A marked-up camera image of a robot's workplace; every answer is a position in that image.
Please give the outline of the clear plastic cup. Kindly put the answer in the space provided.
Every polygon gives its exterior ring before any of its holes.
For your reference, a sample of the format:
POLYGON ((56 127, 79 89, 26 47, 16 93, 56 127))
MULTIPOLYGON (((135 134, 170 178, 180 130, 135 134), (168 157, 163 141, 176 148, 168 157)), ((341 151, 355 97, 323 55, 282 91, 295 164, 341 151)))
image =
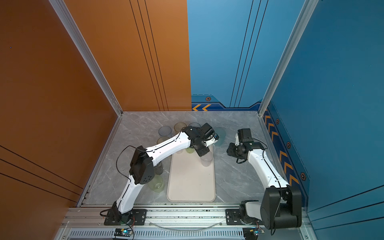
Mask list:
POLYGON ((201 157, 201 163, 204 167, 209 167, 213 162, 214 154, 213 151, 209 150, 204 156, 201 157))

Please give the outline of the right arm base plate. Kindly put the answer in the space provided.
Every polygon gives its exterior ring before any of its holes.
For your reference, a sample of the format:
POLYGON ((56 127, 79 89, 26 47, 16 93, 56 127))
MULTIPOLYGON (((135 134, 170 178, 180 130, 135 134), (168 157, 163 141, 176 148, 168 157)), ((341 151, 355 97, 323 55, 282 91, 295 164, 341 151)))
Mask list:
POLYGON ((228 226, 235 225, 252 225, 258 226, 263 222, 256 218, 246 217, 241 213, 239 209, 226 209, 225 210, 225 219, 228 226))

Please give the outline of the light green dotted cup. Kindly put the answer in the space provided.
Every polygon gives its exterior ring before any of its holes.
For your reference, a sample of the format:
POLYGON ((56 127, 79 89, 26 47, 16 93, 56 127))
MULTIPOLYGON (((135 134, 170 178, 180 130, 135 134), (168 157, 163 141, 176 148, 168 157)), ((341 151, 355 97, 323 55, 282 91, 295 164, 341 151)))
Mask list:
POLYGON ((165 187, 164 180, 160 175, 155 175, 154 178, 148 182, 148 186, 152 191, 160 193, 165 187))

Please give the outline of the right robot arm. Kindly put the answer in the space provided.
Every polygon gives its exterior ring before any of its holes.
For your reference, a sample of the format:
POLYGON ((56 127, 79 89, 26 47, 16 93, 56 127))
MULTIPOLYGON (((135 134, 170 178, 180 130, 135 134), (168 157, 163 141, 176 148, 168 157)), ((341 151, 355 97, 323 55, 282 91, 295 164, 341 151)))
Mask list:
POLYGON ((250 129, 240 129, 236 142, 230 143, 227 154, 237 159, 237 164, 250 163, 265 189, 261 202, 243 201, 240 218, 244 224, 260 220, 266 229, 299 228, 302 225, 302 194, 291 186, 275 169, 266 154, 267 147, 257 142, 250 129))

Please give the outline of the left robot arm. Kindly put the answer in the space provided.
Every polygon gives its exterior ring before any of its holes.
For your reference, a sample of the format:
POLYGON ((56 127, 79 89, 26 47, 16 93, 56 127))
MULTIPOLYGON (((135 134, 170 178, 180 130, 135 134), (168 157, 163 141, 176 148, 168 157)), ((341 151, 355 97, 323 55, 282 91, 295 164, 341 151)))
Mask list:
POLYGON ((152 147, 135 147, 130 163, 127 183, 120 197, 113 203, 111 211, 116 221, 132 211, 134 202, 141 189, 155 177, 155 166, 172 154, 193 148, 198 156, 205 156, 209 146, 220 139, 219 135, 207 123, 201 127, 185 127, 174 137, 152 147))

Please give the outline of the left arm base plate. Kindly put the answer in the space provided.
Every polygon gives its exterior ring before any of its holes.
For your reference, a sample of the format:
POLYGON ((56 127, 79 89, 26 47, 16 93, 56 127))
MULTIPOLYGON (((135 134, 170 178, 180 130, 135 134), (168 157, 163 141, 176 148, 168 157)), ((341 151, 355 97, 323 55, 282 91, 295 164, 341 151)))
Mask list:
POLYGON ((116 217, 112 209, 102 211, 101 215, 104 217, 105 226, 143 226, 147 218, 146 209, 133 209, 128 213, 116 217))

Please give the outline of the small green faceted glass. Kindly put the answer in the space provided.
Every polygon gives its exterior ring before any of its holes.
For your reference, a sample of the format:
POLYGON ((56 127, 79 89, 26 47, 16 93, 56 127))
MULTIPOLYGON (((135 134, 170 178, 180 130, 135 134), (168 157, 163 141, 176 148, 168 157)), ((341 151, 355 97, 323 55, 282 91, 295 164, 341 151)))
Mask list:
POLYGON ((195 151, 194 148, 191 148, 191 147, 186 148, 186 152, 189 153, 189 154, 192 154, 194 151, 195 151))

